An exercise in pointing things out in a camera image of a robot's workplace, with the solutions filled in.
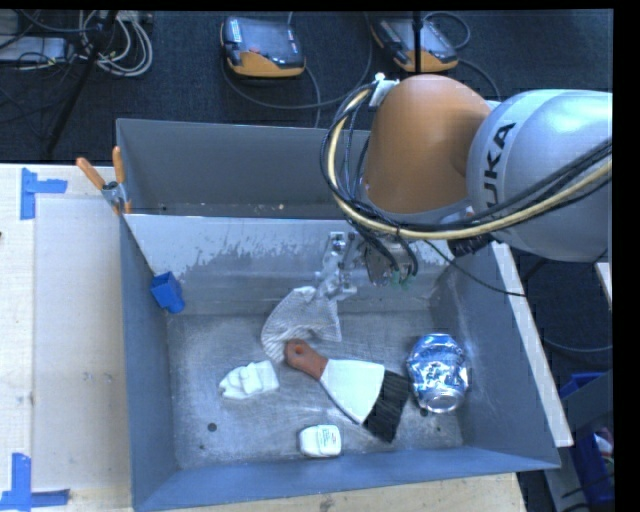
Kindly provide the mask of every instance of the wooden handle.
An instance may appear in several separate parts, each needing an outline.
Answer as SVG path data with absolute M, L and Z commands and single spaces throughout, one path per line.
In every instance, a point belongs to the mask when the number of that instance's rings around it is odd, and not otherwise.
M 111 159 L 113 160 L 113 169 L 116 171 L 116 181 L 118 183 L 124 183 L 124 164 L 122 163 L 122 152 L 119 146 L 113 147 Z
M 89 160 L 83 157 L 76 158 L 76 165 L 80 167 L 82 172 L 85 173 L 89 181 L 98 189 L 102 190 L 102 187 L 106 185 L 104 178 L 98 174 L 96 168 L 89 163 Z
M 313 350 L 309 344 L 299 338 L 287 342 L 284 349 L 285 359 L 289 366 L 320 380 L 329 360 Z

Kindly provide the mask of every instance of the white cloth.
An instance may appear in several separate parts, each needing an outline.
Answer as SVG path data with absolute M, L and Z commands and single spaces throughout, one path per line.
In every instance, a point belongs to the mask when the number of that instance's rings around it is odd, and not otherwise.
M 267 356 L 281 363 L 287 341 L 292 338 L 307 340 L 310 336 L 322 341 L 342 341 L 337 301 L 316 293 L 313 286 L 303 286 L 292 290 L 274 308 L 262 328 L 260 339 Z
M 279 387 L 271 361 L 260 361 L 234 368 L 222 379 L 218 389 L 225 398 L 243 400 Z

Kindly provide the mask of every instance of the black bristles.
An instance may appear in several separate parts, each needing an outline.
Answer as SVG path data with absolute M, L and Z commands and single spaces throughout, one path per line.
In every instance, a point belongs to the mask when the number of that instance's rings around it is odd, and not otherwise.
M 385 370 L 378 399 L 362 425 L 383 441 L 392 442 L 410 390 L 409 379 Z

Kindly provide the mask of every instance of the hand brush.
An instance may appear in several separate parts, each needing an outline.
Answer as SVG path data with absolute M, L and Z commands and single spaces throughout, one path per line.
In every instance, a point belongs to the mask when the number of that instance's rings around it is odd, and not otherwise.
M 328 359 L 304 340 L 285 346 L 287 363 L 316 379 L 353 421 L 391 443 L 410 393 L 409 379 L 383 365 L 356 359 Z

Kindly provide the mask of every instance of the small white bottle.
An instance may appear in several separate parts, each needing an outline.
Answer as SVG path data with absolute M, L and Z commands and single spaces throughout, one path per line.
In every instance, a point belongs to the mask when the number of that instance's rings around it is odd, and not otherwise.
M 314 425 L 298 434 L 300 451 L 307 457 L 336 457 L 342 451 L 340 430 L 335 425 Z

